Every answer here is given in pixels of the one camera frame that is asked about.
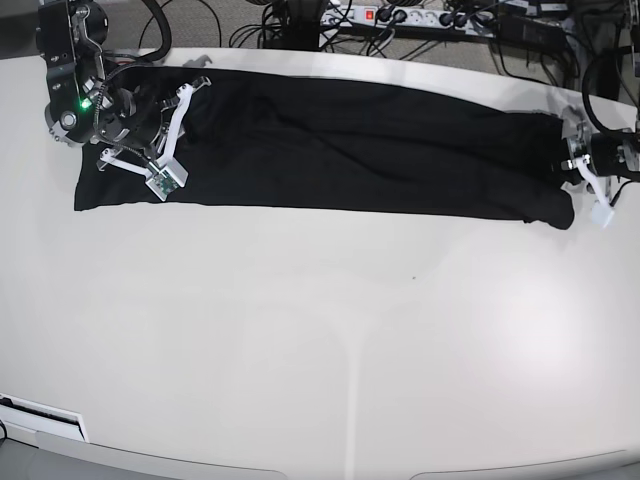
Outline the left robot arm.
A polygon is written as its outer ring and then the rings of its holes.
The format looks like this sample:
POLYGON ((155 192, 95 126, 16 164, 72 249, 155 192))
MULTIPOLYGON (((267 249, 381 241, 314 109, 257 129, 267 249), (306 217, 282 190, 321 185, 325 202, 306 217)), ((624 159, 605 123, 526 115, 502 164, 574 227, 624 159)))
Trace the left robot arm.
POLYGON ((580 94, 591 169, 600 177, 639 182, 639 3, 572 1, 587 61, 580 94), (632 109, 630 123, 605 116, 604 102, 632 109))

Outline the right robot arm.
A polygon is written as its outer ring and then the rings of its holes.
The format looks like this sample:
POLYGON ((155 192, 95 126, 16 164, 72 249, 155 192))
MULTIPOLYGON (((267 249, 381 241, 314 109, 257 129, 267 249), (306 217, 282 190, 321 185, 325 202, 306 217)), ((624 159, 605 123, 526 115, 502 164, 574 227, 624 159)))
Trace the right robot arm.
POLYGON ((123 84, 124 71, 151 67, 172 46, 168 20, 155 1, 144 5, 159 21, 162 44, 149 54, 110 53, 103 48, 109 20, 96 1, 41 1, 36 46, 46 63, 50 135, 71 147, 104 143, 141 157, 152 155, 163 114, 152 87, 123 84))

